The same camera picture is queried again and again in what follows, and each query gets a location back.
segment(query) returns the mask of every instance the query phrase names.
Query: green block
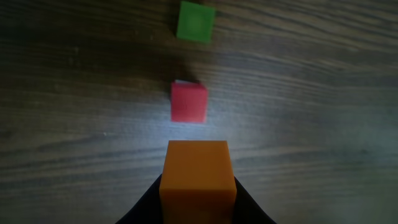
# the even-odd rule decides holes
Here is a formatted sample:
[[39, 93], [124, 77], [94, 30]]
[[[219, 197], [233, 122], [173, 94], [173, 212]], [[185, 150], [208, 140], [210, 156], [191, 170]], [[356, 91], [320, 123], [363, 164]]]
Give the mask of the green block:
[[182, 1], [177, 37], [210, 43], [215, 14], [212, 7]]

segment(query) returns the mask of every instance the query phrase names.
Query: cube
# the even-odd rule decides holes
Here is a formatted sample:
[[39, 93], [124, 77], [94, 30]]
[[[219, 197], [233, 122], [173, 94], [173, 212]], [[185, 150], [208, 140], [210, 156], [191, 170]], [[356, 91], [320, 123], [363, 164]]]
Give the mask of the cube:
[[236, 185], [226, 141], [169, 141], [159, 187], [164, 223], [231, 223]]
[[174, 122], [204, 123], [208, 92], [197, 83], [172, 83], [171, 120]]
[[210, 43], [216, 10], [186, 1], [181, 2], [177, 37]]

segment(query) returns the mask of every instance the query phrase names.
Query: wooden surface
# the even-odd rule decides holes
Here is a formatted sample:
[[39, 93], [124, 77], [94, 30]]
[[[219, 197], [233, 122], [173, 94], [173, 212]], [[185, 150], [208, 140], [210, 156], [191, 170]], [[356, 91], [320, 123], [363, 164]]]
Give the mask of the wooden surface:
[[[0, 223], [114, 223], [169, 139], [227, 140], [278, 223], [397, 223], [398, 3], [212, 0], [210, 45], [179, 1], [0, 2]], [[169, 86], [210, 91], [170, 122]]]

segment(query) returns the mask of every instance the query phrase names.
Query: red square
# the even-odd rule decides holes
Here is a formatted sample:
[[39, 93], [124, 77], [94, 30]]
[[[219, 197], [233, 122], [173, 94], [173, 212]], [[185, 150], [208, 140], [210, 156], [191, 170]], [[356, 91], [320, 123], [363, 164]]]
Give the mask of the red square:
[[172, 83], [172, 121], [204, 123], [207, 89], [197, 83]]

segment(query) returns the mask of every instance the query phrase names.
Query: orange cube's front face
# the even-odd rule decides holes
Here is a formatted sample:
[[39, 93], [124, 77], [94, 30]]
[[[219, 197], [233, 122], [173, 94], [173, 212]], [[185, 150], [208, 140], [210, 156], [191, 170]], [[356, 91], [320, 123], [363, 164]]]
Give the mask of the orange cube's front face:
[[159, 190], [164, 223], [231, 223], [236, 186], [226, 141], [170, 141]]

